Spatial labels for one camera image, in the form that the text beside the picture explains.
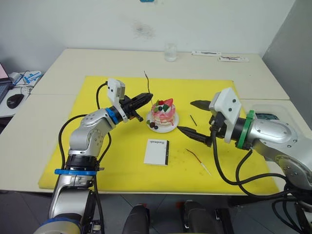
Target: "cake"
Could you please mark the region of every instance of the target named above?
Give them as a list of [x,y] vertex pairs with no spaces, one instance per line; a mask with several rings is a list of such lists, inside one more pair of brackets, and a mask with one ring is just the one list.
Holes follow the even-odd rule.
[[172,98],[165,101],[158,100],[152,106],[152,120],[150,121],[150,123],[148,123],[151,128],[155,128],[155,126],[158,125],[174,125],[176,107],[173,105],[173,101],[174,100]]

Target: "glass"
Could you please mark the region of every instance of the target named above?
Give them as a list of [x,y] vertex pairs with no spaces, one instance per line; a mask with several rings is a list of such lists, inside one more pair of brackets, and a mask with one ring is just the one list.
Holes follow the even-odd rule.
[[176,60],[176,45],[173,43],[168,43],[165,46],[165,60],[168,62],[173,62]]

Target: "green ring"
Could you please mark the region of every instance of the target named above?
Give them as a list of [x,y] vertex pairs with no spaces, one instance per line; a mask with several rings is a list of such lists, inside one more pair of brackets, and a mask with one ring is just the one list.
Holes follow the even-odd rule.
[[237,148],[239,148],[239,149],[243,148],[243,145],[244,145],[244,142],[245,142],[245,139],[246,139],[246,135],[247,135],[249,126],[250,126],[250,124],[251,124],[253,119],[254,119],[254,111],[250,110],[249,113],[246,116],[246,121],[245,121],[245,124],[244,124],[244,127],[243,127],[243,131],[240,134],[240,137],[239,137],[239,140],[238,140],[238,144],[237,144]]

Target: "computer mouse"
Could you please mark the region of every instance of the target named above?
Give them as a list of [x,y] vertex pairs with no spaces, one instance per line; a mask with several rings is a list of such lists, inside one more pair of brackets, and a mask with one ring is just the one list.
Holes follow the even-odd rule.
[[9,108],[14,109],[20,104],[23,98],[24,98],[24,94],[15,94],[8,98],[8,100],[6,101],[6,104]]

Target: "white card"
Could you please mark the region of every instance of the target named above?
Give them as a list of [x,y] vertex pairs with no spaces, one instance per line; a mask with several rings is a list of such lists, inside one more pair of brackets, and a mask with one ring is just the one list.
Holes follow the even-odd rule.
[[169,141],[148,139],[145,151],[145,164],[168,165]]

